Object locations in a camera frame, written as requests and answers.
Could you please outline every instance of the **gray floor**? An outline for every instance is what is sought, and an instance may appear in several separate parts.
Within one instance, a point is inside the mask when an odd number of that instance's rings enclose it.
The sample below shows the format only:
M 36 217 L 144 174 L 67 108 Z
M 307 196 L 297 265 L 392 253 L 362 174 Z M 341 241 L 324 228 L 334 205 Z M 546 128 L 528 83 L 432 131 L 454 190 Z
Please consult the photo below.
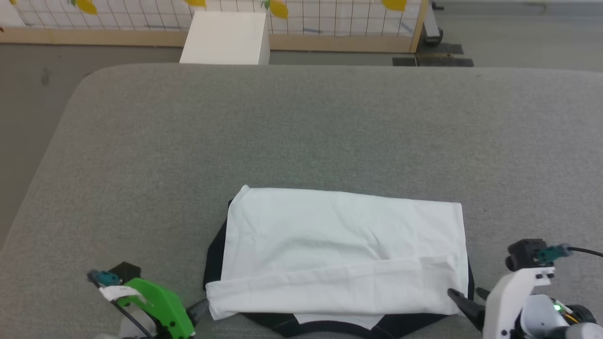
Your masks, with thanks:
M 440 16 L 444 41 L 476 66 L 603 71 L 603 21 Z M 391 65 L 392 54 L 272 52 L 280 65 Z M 178 48 L 0 45 L 0 246 L 71 93 L 87 74 L 125 63 L 178 62 Z

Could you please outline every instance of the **white box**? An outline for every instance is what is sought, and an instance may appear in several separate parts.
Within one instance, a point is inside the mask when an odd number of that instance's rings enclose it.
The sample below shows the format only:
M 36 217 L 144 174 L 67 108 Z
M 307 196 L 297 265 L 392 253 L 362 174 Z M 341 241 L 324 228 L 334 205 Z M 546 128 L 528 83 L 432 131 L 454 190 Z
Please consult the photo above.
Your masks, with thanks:
M 180 63 L 267 65 L 266 13 L 196 11 Z

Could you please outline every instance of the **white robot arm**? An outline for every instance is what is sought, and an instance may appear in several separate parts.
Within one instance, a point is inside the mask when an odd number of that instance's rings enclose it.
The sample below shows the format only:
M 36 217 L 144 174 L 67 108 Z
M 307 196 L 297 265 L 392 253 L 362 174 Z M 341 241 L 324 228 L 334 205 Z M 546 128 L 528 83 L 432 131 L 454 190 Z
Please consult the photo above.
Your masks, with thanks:
M 501 278 L 492 292 L 482 288 L 477 294 L 485 307 L 465 298 L 456 290 L 448 295 L 483 339 L 602 339 L 603 328 L 581 305 L 566 306 L 545 295 L 532 295 L 534 287 L 550 285 L 555 277 L 553 262 L 569 256 L 568 245 L 547 247 L 542 239 L 524 239 L 509 246 L 505 263 L 513 271 Z

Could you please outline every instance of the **wooden frame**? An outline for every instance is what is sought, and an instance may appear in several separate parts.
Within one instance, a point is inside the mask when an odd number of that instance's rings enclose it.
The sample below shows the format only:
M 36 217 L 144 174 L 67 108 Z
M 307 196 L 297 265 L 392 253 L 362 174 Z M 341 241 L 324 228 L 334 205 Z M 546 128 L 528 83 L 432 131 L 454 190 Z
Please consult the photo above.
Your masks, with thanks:
M 412 38 L 273 34 L 270 35 L 270 49 L 273 51 L 415 53 L 428 5 L 428 0 L 422 0 Z M 185 31 L 52 30 L 4 27 L 0 30 L 0 43 L 183 47 L 187 33 Z

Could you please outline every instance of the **white label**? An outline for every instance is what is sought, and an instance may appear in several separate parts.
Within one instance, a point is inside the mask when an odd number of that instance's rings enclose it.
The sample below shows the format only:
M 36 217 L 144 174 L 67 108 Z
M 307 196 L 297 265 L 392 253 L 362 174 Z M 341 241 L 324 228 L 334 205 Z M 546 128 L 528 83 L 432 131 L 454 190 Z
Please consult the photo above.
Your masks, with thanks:
M 107 286 L 99 288 L 105 299 L 113 301 L 127 296 L 138 296 L 138 298 L 147 303 L 147 300 L 136 289 L 129 286 Z

